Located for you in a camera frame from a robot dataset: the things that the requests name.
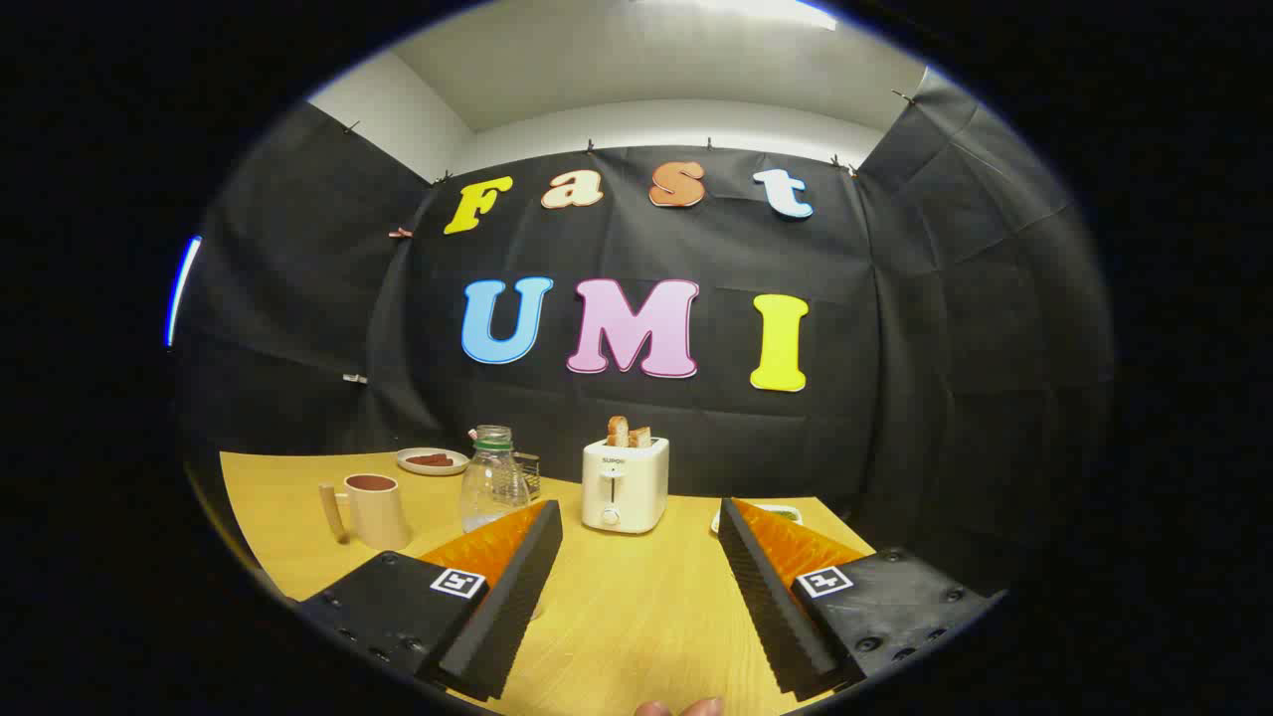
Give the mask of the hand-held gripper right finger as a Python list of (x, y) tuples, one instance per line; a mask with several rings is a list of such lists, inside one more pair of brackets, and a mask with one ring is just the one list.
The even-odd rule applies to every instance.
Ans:
[(900, 548), (833, 541), (724, 498), (718, 538), (779, 689), (862, 691), (941, 648), (1001, 603)]

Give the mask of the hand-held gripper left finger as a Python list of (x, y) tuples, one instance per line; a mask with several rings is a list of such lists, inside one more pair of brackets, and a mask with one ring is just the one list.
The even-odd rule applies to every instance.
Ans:
[(561, 539), (558, 499), (542, 499), (423, 557), (382, 552), (298, 612), (402, 678), (499, 698)]

